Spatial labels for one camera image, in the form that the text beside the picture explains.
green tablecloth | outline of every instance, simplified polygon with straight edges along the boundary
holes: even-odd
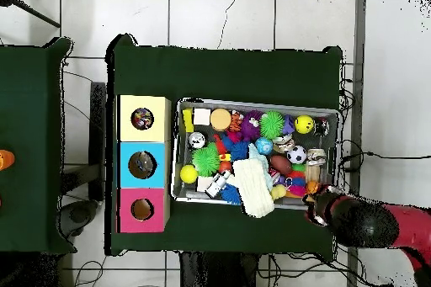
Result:
[[[341,57],[337,47],[324,52],[140,47],[129,35],[119,35],[106,57],[107,111],[113,111],[113,94],[164,96],[173,102],[173,109],[184,97],[338,109]],[[111,138],[115,146],[115,137]],[[115,164],[115,148],[112,157]],[[107,168],[114,173],[110,163]],[[254,219],[230,205],[171,199],[165,232],[116,233],[115,189],[113,185],[112,204],[107,200],[110,221],[106,220],[105,233],[106,250],[113,253],[122,249],[319,252],[332,258],[331,234],[306,221],[303,210],[276,209]]]
[[[61,165],[61,60],[71,46],[0,45],[0,149],[15,164],[0,171],[0,251],[73,250],[56,227]]]

white towel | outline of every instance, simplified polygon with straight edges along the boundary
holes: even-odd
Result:
[[[272,212],[274,201],[266,187],[262,163],[256,159],[235,161],[233,171],[246,213],[261,218]]]

table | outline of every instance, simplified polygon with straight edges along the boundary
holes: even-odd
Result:
[[[276,209],[254,219],[230,205],[171,199],[165,232],[116,233],[114,96],[164,96],[173,109],[184,97],[338,109],[341,58],[338,47],[323,52],[153,48],[118,35],[105,58],[109,76],[105,252],[319,252],[332,260],[332,235],[306,221],[303,210]]]

yellow box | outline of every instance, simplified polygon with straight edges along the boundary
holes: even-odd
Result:
[[[164,97],[119,95],[120,107],[117,105],[117,119],[120,119],[120,140],[124,142],[165,142],[171,140],[171,102]],[[132,119],[139,121],[134,115],[145,109],[150,111],[149,127],[136,128]]]

red ball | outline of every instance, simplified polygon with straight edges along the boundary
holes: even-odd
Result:
[[[219,166],[219,173],[229,170],[232,172],[232,164],[229,161],[221,161]]]

